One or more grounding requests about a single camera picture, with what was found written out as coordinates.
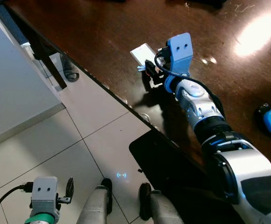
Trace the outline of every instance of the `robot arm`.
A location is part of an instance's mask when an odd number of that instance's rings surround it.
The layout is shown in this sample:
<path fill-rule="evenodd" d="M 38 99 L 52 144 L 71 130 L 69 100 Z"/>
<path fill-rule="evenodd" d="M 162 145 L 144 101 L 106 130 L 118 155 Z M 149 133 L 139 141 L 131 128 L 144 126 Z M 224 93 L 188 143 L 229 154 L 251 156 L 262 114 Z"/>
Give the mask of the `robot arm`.
<path fill-rule="evenodd" d="M 175 94 L 202 145 L 214 193 L 230 202 L 245 223 L 271 224 L 271 163 L 231 129 L 220 100 L 203 83 L 188 77 L 192 55 L 189 33 L 172 37 L 159 50 L 155 65 L 162 71 L 164 87 Z M 160 65 L 159 57 L 170 63 L 170 69 Z"/>

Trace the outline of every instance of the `dark brown table surface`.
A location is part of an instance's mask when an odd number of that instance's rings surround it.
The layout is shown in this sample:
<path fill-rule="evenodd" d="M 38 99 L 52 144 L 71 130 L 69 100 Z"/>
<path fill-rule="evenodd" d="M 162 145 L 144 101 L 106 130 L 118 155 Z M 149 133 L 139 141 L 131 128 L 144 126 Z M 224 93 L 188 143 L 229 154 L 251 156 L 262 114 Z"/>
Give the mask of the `dark brown table surface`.
<path fill-rule="evenodd" d="M 6 5 L 202 163 L 200 145 L 173 95 L 146 92 L 129 53 L 145 42 L 156 50 L 189 32 L 191 76 L 221 98 L 232 128 L 271 161 L 271 137 L 253 117 L 262 103 L 271 104 L 271 0 L 228 0 L 221 9 L 183 0 L 10 0 Z"/>

